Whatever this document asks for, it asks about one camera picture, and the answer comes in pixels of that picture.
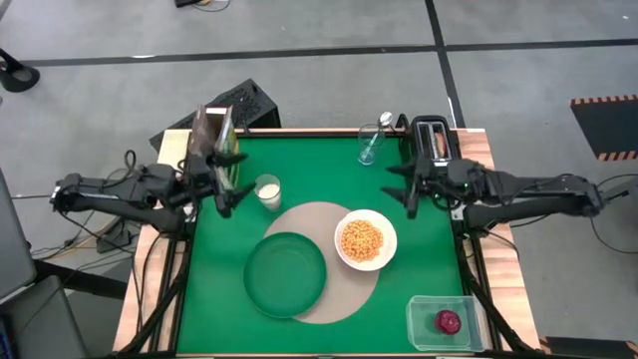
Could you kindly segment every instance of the glass of milk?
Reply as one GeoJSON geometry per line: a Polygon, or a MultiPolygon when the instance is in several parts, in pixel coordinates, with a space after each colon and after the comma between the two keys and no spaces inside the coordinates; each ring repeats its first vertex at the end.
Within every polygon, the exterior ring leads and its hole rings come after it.
{"type": "Polygon", "coordinates": [[[273,175],[261,175],[255,180],[255,194],[268,209],[275,211],[281,205],[281,183],[273,175]]]}

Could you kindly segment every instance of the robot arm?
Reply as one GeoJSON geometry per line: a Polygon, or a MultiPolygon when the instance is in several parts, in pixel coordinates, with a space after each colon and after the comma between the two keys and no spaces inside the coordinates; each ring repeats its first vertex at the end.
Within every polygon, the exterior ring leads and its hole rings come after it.
{"type": "Polygon", "coordinates": [[[56,182],[50,203],[59,212],[94,209],[152,225],[165,233],[180,233],[186,215],[183,207],[213,195],[224,217],[254,188],[254,183],[226,189],[213,167],[228,167],[246,155],[188,155],[183,174],[169,165],[154,164],[130,170],[123,179],[88,179],[69,174],[56,182]]]}
{"type": "Polygon", "coordinates": [[[467,232],[553,213],[594,216],[603,208],[605,200],[601,192],[582,177],[564,174],[553,178],[518,178],[488,170],[474,161],[442,159],[437,151],[451,147],[449,131],[445,128],[433,133],[432,120],[425,120],[427,127],[418,121],[412,123],[409,135],[412,158],[403,165],[388,168],[390,173],[406,178],[406,188],[382,188],[406,208],[409,218],[416,216],[423,196],[429,196],[440,209],[460,212],[467,232]],[[436,141],[446,143],[440,146],[436,141]]]}

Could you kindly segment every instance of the clear plastic box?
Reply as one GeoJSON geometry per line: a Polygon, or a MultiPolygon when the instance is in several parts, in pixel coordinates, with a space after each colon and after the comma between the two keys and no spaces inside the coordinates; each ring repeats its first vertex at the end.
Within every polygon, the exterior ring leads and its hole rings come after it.
{"type": "Polygon", "coordinates": [[[408,340],[420,351],[485,350],[482,306],[472,296],[415,295],[406,308],[408,340]],[[448,335],[437,329],[435,318],[441,310],[452,310],[461,319],[461,330],[448,335]]]}

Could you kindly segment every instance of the metal stand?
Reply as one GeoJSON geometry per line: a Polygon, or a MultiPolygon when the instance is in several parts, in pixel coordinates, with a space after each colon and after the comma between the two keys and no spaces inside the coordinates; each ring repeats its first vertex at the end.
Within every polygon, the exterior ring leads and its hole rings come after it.
{"type": "Polygon", "coordinates": [[[0,49],[0,59],[6,63],[6,67],[3,68],[0,66],[0,85],[2,85],[5,90],[20,93],[31,89],[40,80],[40,72],[38,72],[38,70],[21,64],[2,49],[0,49]],[[14,76],[18,72],[22,72],[23,75],[28,76],[19,79],[14,76]]]}
{"type": "Polygon", "coordinates": [[[107,298],[124,299],[127,294],[125,282],[111,279],[102,275],[84,273],[75,269],[47,263],[35,259],[35,282],[39,282],[51,275],[60,277],[65,288],[79,290],[107,298]]]}

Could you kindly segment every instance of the bowl of cereal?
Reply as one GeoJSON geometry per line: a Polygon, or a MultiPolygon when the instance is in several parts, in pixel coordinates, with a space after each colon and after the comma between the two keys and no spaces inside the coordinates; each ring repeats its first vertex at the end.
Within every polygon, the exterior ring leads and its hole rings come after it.
{"type": "Polygon", "coordinates": [[[337,224],[335,247],[351,267],[378,270],[395,255],[397,233],[382,214],[369,209],[354,210],[337,224]]]}

